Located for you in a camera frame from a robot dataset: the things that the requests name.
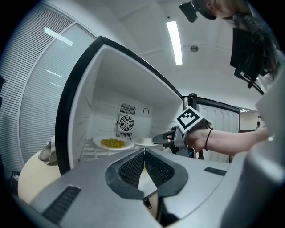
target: fan vent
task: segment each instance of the fan vent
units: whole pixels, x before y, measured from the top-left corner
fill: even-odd
[[[116,136],[122,137],[122,138],[127,138],[127,139],[132,139],[132,133],[130,133],[130,132],[117,132]]]
[[[123,116],[119,121],[120,128],[123,131],[130,131],[134,127],[134,119],[131,116]]]
[[[135,114],[135,106],[122,103],[120,112],[134,115]]]

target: bracelet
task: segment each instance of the bracelet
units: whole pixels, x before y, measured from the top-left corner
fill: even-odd
[[[206,144],[205,144],[205,149],[206,149],[206,151],[208,151],[208,150],[207,150],[207,142],[208,142],[208,138],[209,138],[210,133],[211,133],[212,130],[213,130],[213,128],[210,129],[210,132],[209,132],[208,137],[207,137],[207,140],[206,140]]]

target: white plate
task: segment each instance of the white plate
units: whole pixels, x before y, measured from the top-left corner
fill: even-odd
[[[158,144],[152,143],[152,138],[135,138],[134,142],[136,145],[144,146],[144,147],[159,146]]]
[[[111,148],[111,147],[106,147],[103,144],[101,144],[102,139],[118,139],[118,140],[122,140],[125,142],[125,146],[122,148]],[[121,137],[115,137],[115,136],[99,136],[97,138],[93,139],[93,142],[95,143],[95,145],[97,145],[98,147],[101,147],[103,149],[107,149],[110,151],[123,151],[123,150],[128,150],[130,148],[132,148],[134,146],[134,142],[132,140],[126,139],[126,138],[121,138]]]

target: food on plate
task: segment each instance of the food on plate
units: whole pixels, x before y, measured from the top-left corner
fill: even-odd
[[[119,139],[102,139],[101,144],[103,144],[106,147],[111,147],[111,148],[122,148],[125,146],[125,142]]]

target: human arm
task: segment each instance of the human arm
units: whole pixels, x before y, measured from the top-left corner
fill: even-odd
[[[210,129],[196,130],[188,134],[185,142],[193,147],[195,151],[201,151],[205,149],[209,132]],[[247,133],[212,130],[207,141],[207,149],[234,156],[239,152],[248,151],[254,144],[264,141],[268,137],[269,133],[266,128]]]

